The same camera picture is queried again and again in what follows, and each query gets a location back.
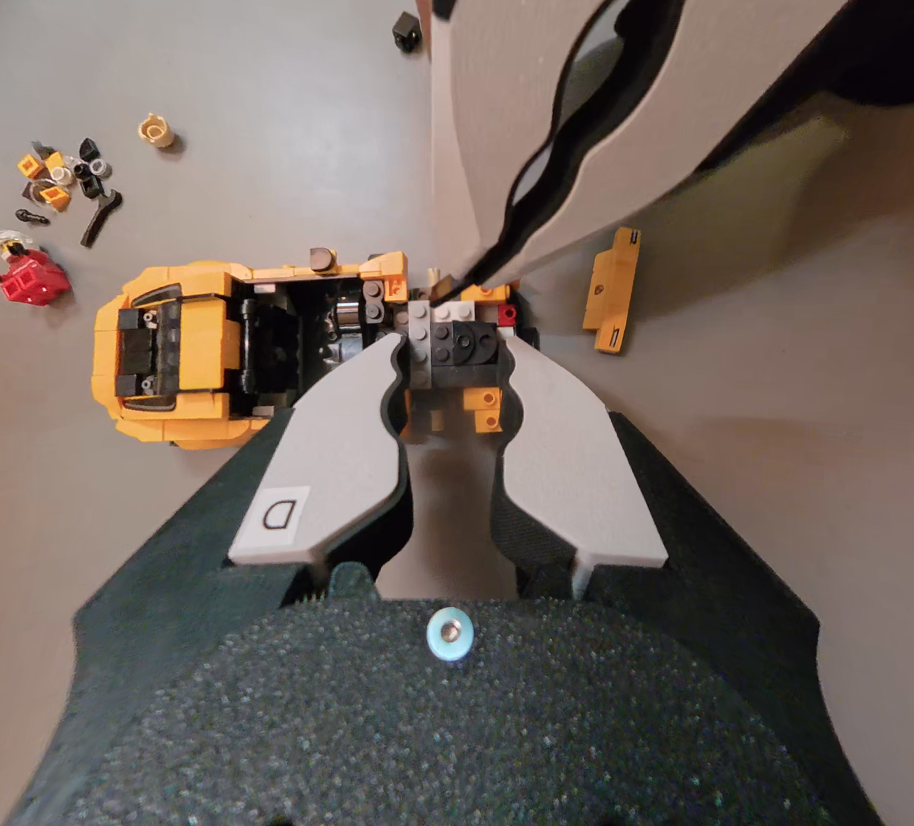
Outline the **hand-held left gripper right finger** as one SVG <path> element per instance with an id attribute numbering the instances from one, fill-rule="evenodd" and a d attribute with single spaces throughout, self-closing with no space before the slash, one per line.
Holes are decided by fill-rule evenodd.
<path id="1" fill-rule="evenodd" d="M 668 551 L 611 412 L 521 338 L 502 343 L 491 536 L 517 594 L 581 599 L 601 567 L 661 569 Z"/>

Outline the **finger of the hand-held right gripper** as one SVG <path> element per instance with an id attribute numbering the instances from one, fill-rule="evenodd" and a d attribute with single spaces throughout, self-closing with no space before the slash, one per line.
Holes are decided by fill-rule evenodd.
<path id="1" fill-rule="evenodd" d="M 558 161 L 558 131 L 622 55 L 615 22 L 632 0 L 606 0 L 576 40 L 556 91 L 547 142 L 515 180 L 497 244 L 477 264 L 509 281 L 623 222 L 699 173 L 699 164 L 785 75 L 849 0 L 685 0 L 661 41 L 657 76 L 622 123 Z"/>
<path id="2" fill-rule="evenodd" d="M 432 15 L 430 219 L 442 277 L 492 285 L 509 195 L 554 126 L 573 46 L 606 0 L 455 0 Z"/>

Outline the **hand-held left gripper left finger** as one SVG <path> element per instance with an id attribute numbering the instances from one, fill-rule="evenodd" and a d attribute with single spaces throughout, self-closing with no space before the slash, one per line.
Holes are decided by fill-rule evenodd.
<path id="1" fill-rule="evenodd" d="M 294 404 L 238 532 L 236 566 L 364 565 L 375 580 L 412 531 L 402 362 L 407 339 L 386 334 L 317 381 Z"/>

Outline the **yellow lego side panel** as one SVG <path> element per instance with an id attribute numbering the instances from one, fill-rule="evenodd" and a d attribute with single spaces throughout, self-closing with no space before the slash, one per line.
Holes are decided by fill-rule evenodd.
<path id="1" fill-rule="evenodd" d="M 601 353 L 622 351 L 641 241 L 639 229 L 620 226 L 611 248 L 593 261 L 582 328 L 596 334 L 595 349 Z"/>

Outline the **yellow lego car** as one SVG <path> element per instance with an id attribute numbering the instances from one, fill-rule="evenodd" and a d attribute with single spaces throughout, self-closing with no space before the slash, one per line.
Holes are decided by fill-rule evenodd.
<path id="1" fill-rule="evenodd" d="M 187 451 L 239 447 L 280 409 L 382 338 L 406 341 L 406 411 L 460 398 L 475 432 L 501 430 L 502 342 L 540 348 L 518 284 L 439 306 L 410 287 L 402 251 L 307 266 L 195 261 L 144 270 L 99 309 L 91 388 L 116 429 Z"/>

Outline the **black lego wrench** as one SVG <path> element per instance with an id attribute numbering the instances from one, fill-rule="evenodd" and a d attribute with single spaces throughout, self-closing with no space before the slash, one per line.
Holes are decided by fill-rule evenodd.
<path id="1" fill-rule="evenodd" d="M 119 191 L 112 189 L 99 193 L 94 201 L 96 203 L 95 212 L 80 240 L 80 245 L 85 249 L 91 249 L 94 246 L 109 216 L 121 207 L 123 199 Z"/>

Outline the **red lego minifigure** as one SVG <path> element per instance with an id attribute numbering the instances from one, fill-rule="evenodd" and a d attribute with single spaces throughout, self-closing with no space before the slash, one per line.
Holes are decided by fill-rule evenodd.
<path id="1" fill-rule="evenodd" d="M 1 232 L 1 256 L 6 264 L 2 293 L 11 303 L 44 307 L 72 290 L 63 268 L 32 238 L 16 230 Z"/>

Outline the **pile of small lego pieces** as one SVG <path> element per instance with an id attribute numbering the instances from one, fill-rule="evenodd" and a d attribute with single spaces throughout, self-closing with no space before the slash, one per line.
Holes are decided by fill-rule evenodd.
<path id="1" fill-rule="evenodd" d="M 90 137 L 82 139 L 74 156 L 33 142 L 31 152 L 17 162 L 17 170 L 26 180 L 23 197 L 57 213 L 69 208 L 75 192 L 94 202 L 97 212 L 113 194 L 106 186 L 110 164 Z"/>

